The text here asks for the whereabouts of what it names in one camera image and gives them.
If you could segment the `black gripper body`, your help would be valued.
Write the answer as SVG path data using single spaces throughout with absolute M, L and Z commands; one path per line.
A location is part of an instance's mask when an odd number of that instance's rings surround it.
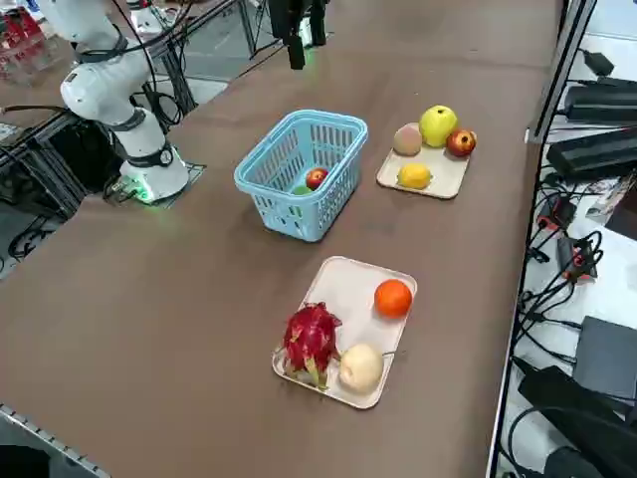
M 300 32 L 302 18 L 310 15 L 313 0 L 270 0 L 270 18 L 273 35 L 276 38 L 288 38 L 292 32 Z

